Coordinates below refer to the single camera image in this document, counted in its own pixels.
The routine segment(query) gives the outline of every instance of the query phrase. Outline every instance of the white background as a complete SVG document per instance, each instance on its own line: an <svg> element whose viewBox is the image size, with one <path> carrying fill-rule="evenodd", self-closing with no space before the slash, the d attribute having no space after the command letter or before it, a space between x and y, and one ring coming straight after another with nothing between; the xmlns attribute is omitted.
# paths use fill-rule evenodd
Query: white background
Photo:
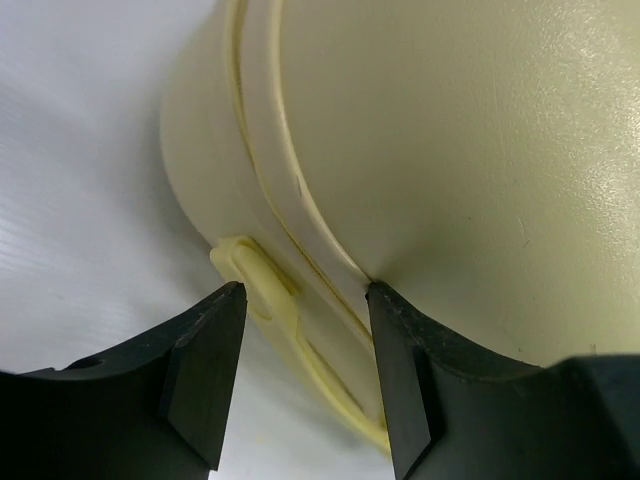
<svg viewBox="0 0 640 480"><path fill-rule="evenodd" d="M162 170L168 69L213 0L0 0L0 368L64 367L220 285ZM393 478L247 324L212 478Z"/></svg>

